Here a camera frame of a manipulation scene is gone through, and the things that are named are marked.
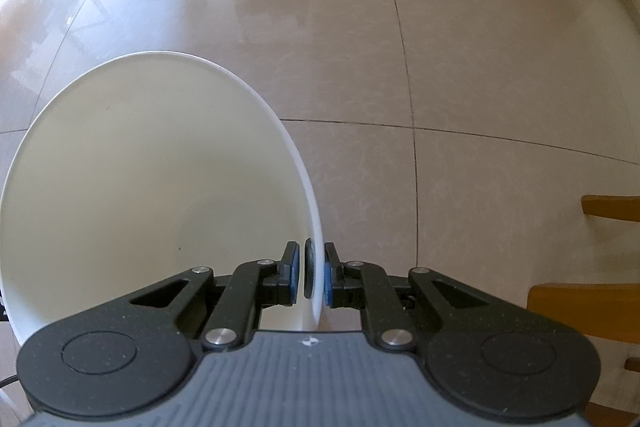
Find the wooden chair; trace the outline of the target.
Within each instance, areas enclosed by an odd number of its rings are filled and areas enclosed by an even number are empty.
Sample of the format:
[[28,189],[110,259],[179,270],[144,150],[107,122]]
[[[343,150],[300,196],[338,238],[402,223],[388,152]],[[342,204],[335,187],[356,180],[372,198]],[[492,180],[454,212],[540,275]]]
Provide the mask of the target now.
[[545,283],[527,309],[595,340],[606,353],[598,390],[585,409],[596,426],[639,424],[639,285]]

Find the white plastic bucket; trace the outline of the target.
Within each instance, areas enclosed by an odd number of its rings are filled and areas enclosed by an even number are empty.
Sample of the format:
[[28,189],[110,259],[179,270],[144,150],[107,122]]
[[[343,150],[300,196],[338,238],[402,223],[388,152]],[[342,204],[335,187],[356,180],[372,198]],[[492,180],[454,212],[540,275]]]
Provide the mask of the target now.
[[320,212],[291,135],[262,97],[204,58],[141,52],[69,84],[30,125],[1,196],[1,292],[15,337],[204,265],[218,275],[300,247],[292,308],[322,308]]

